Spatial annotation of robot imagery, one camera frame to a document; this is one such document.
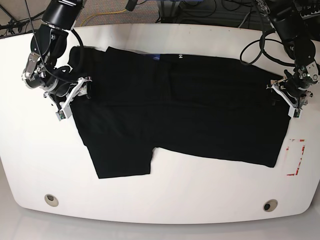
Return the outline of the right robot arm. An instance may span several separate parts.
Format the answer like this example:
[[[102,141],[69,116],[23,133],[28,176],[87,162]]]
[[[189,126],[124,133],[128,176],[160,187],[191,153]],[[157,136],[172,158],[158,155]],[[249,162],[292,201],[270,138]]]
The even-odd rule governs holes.
[[[84,82],[90,79],[88,49],[74,30],[84,6],[83,0],[52,0],[49,3],[39,29],[32,31],[31,53],[22,72],[26,86],[43,89],[59,111],[67,98],[75,97],[71,91],[79,92]],[[56,67],[57,60],[67,48],[69,33],[76,37],[79,45],[70,52],[68,65]]]

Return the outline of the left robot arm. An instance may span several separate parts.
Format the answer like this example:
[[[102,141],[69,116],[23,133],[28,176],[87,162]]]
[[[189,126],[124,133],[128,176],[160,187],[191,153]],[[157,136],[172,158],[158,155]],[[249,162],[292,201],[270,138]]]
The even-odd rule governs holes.
[[[259,53],[248,64],[253,65],[261,56],[265,56],[274,63],[292,67],[293,74],[286,70],[284,77],[272,80],[268,88],[288,103],[292,114],[299,112],[313,95],[308,88],[317,84],[320,79],[320,66],[315,59],[316,47],[309,37],[307,25],[292,0],[253,0],[251,3],[257,12],[265,12],[272,28],[265,30],[263,20],[259,20],[262,32],[257,40]],[[293,63],[283,62],[265,51],[267,36],[272,33],[277,33],[280,43]]]

